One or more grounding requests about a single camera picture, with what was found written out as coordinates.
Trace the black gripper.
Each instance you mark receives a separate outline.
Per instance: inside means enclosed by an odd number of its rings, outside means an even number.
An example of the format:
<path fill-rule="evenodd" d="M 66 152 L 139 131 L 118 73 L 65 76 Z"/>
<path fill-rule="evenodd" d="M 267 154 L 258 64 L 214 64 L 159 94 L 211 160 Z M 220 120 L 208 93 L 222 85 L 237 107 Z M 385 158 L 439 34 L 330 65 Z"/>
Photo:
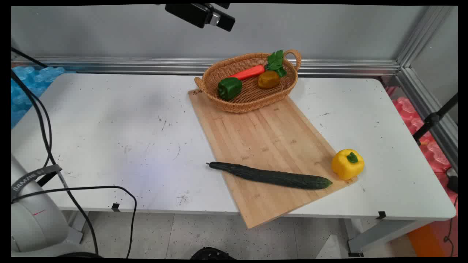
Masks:
<path fill-rule="evenodd" d="M 205 27 L 207 14 L 211 14 L 210 25 L 231 32 L 236 20 L 224 11 L 229 8 L 229 5 L 230 4 L 166 4 L 165 10 L 198 28 Z"/>

